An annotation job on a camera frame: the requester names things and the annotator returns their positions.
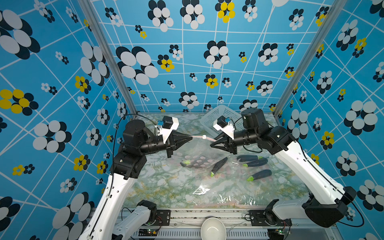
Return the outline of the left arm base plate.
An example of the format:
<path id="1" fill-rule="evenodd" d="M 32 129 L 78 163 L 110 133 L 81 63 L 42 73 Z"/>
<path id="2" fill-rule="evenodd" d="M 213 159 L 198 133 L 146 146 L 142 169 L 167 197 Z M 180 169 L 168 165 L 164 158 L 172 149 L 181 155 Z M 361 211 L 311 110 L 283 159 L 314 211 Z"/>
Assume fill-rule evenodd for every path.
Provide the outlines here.
<path id="1" fill-rule="evenodd" d="M 169 226 L 171 219 L 171 210 L 156 210 L 156 214 L 150 214 L 149 220 L 144 226 Z"/>

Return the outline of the eggplant with green stem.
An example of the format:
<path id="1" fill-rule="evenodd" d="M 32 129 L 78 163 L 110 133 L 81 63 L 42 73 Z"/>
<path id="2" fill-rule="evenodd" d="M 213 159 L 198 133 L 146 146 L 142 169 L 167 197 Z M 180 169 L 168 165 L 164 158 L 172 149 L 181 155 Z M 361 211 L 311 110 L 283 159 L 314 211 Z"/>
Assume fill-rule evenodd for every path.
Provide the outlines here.
<path id="1" fill-rule="evenodd" d="M 260 172 L 257 172 L 255 174 L 253 174 L 252 176 L 248 177 L 247 178 L 247 182 L 253 182 L 253 181 L 256 181 L 256 180 L 268 178 L 271 175 L 272 175 L 272 171 L 271 170 L 262 170 Z"/>

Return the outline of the dark purple eggplant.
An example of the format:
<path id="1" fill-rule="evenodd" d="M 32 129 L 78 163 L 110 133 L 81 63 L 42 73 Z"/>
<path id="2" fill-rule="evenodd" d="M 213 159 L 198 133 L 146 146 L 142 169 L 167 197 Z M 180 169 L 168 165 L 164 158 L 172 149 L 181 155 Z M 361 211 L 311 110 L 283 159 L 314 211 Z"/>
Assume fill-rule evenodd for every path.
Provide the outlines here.
<path id="1" fill-rule="evenodd" d="M 252 162 L 248 162 L 248 163 L 245 163 L 243 164 L 244 167 L 246 168 L 249 168 L 249 167 L 260 167 L 260 166 L 264 166 L 268 163 L 268 159 L 259 159 L 259 160 L 255 160 L 255 161 L 252 161 Z"/>

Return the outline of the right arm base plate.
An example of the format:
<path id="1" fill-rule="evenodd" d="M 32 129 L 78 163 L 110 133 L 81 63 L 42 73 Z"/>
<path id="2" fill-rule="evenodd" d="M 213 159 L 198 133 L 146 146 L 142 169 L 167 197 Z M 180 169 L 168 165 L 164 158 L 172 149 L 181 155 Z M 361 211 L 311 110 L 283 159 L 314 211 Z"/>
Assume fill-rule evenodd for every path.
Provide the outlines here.
<path id="1" fill-rule="evenodd" d="M 291 227 L 290 219 L 279 219 L 274 213 L 265 210 L 249 210 L 253 227 Z"/>

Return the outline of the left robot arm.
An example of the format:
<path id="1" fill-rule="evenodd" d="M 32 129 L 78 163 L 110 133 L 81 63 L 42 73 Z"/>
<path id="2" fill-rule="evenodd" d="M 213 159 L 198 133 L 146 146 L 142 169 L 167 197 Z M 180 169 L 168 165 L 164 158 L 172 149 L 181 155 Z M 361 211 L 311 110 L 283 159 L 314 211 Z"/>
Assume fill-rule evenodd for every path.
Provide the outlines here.
<path id="1" fill-rule="evenodd" d="M 113 158 L 107 187 L 89 224 L 80 235 L 81 240 L 127 240 L 139 228 L 156 219 L 157 205 L 142 200 L 121 223 L 118 216 L 129 190 L 137 181 L 147 162 L 147 155 L 166 151 L 170 158 L 174 151 L 192 140 L 177 132 L 179 120 L 165 116 L 152 132 L 142 120 L 131 120 L 123 132 L 124 141 Z"/>

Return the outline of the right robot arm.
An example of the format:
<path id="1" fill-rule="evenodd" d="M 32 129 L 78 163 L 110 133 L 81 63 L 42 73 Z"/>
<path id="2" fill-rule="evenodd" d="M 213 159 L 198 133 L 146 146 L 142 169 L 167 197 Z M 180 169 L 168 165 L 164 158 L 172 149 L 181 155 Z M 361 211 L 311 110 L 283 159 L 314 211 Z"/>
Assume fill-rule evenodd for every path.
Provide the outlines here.
<path id="1" fill-rule="evenodd" d="M 344 187 L 304 152 L 301 144 L 283 127 L 271 127 L 260 109 L 248 109 L 241 113 L 244 129 L 236 131 L 229 118 L 220 116 L 213 127 L 221 131 L 211 144 L 212 148 L 237 154 L 239 146 L 257 144 L 262 150 L 285 163 L 308 187 L 307 197 L 271 201 L 265 208 L 266 222 L 275 226 L 286 219 L 308 219 L 320 227 L 328 228 L 341 222 L 357 192 Z"/>

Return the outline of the clear pink-dotted zip bag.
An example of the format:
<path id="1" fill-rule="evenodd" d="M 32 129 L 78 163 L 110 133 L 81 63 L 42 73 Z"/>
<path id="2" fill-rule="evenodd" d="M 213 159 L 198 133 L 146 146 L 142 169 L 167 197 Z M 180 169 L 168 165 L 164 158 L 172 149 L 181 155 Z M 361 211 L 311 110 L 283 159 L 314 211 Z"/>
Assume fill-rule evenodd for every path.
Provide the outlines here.
<path id="1" fill-rule="evenodd" d="M 292 185 L 292 172 L 287 166 L 282 164 L 274 156 L 263 156 L 268 159 L 268 163 L 260 167 L 246 168 L 243 164 L 237 161 L 239 175 L 236 177 L 240 184 L 237 188 L 239 196 L 238 204 L 243 206 L 267 205 L 273 199 L 283 199 L 292 196 L 292 191 L 288 188 Z M 247 182 L 247 178 L 262 170 L 271 170 L 272 175 L 268 178 Z"/>

